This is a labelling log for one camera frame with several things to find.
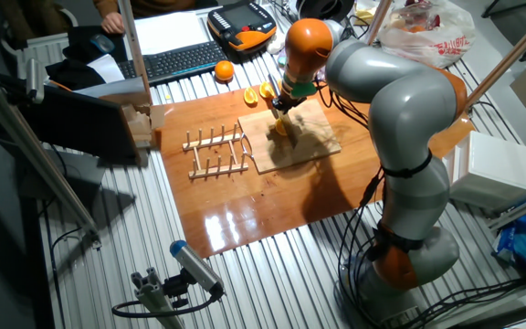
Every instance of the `orange slice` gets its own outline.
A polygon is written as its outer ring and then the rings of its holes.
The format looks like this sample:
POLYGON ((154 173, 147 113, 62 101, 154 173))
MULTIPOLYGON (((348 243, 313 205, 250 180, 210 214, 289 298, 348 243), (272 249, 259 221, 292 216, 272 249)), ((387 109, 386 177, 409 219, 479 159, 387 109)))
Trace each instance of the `orange slice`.
POLYGON ((249 105, 257 104, 257 93, 251 87, 247 87, 245 89, 245 93, 243 94, 243 100, 245 100, 245 103, 249 105))
POLYGON ((259 86, 259 94, 265 99, 272 99, 275 97, 275 92, 273 92, 273 87, 268 81, 263 81, 259 86))
POLYGON ((281 119, 275 120, 275 131, 278 132, 281 136, 287 136, 288 133, 285 131, 285 127, 283 126, 283 122, 281 122, 281 119))

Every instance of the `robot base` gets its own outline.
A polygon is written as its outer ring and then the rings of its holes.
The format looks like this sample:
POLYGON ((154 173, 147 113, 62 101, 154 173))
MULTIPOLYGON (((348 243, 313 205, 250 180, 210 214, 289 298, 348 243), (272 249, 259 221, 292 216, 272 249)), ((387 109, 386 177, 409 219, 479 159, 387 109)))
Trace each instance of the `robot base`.
POLYGON ((355 298, 356 303, 363 307, 364 312, 370 314, 378 324, 384 327, 405 324, 415 319, 427 308, 418 288, 407 292, 395 290, 379 279, 370 261, 364 259, 361 263, 361 260, 363 260, 362 255, 358 258, 352 256, 350 262, 346 260, 339 270, 339 280, 342 285, 337 283, 339 292, 337 297, 341 299, 343 313, 353 317, 350 319, 351 324, 362 324, 365 320, 346 297, 346 293, 355 298), (354 270, 357 271, 356 281, 349 280, 354 277, 354 270), (354 287, 357 291, 356 297, 352 296, 351 284, 358 286, 358 288, 354 287))

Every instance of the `glossy wood surface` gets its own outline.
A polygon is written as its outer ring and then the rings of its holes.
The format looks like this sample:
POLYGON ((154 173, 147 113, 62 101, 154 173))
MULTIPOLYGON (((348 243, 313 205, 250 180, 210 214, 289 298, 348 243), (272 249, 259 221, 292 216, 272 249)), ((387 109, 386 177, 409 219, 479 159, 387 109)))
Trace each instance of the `glossy wood surface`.
MULTIPOLYGON (((196 141, 199 129, 207 132, 221 124, 232 127, 238 117, 269 108, 270 104, 262 98, 257 106, 248 107, 243 102, 243 92, 236 90, 161 105, 165 107, 165 125, 157 137, 163 164, 186 241, 201 257, 353 209, 379 169, 369 133, 336 108, 321 105, 341 152, 263 175, 253 165, 246 172, 188 179, 194 156, 182 149, 186 131, 190 131, 191 141, 196 141)), ((320 99, 318 94, 312 98, 320 99)), ((368 114, 369 104, 355 105, 368 114)), ((460 117, 449 129, 432 138, 432 152, 442 157, 472 130, 469 119, 460 117)), ((248 143, 243 143, 248 150, 248 143)), ((235 150, 242 153, 240 143, 235 143, 235 150)), ((230 155, 228 145, 200 150, 201 159, 219 155, 223 158, 230 155)))

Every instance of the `keyboard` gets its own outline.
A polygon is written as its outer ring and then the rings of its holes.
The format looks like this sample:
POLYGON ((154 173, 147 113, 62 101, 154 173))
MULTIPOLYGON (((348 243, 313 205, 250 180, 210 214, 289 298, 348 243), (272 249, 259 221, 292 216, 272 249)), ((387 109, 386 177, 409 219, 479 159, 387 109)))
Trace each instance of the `keyboard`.
MULTIPOLYGON (((151 85, 211 71, 221 60, 226 60, 226 56, 215 41, 143 56, 147 79, 151 85)), ((136 77, 132 60, 118 65, 125 79, 136 77)))

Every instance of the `wooden block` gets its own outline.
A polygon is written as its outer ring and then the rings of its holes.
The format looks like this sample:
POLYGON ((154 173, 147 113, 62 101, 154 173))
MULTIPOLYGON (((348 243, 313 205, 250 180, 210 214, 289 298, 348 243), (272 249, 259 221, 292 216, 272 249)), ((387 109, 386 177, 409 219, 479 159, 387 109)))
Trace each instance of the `wooden block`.
POLYGON ((190 150, 192 148, 195 148, 195 147, 202 148, 202 147, 214 146, 214 145, 219 145, 221 143, 238 141, 240 139, 241 139, 241 134, 240 133, 235 133, 234 135, 229 134, 229 135, 226 135, 226 136, 213 137, 212 139, 208 138, 208 139, 204 139, 204 140, 201 140, 201 141, 190 142, 189 144, 188 143, 183 143, 182 144, 182 149, 184 151, 188 151, 188 150, 190 150))
POLYGON ((241 171, 248 170, 248 164, 243 164, 243 165, 233 164, 232 167, 222 166, 222 167, 217 167, 217 168, 218 170, 213 169, 213 168, 210 168, 210 169, 206 168, 202 170, 191 171, 191 172, 188 172, 188 177, 190 177, 191 179, 194 179, 194 178, 201 178, 201 177, 209 177, 211 175, 223 175, 223 174, 241 172, 241 171))
POLYGON ((335 154, 342 149, 318 101, 304 101, 289 111, 289 117, 298 136, 295 149, 287 137, 275 131, 271 111, 238 118, 260 174, 335 154))

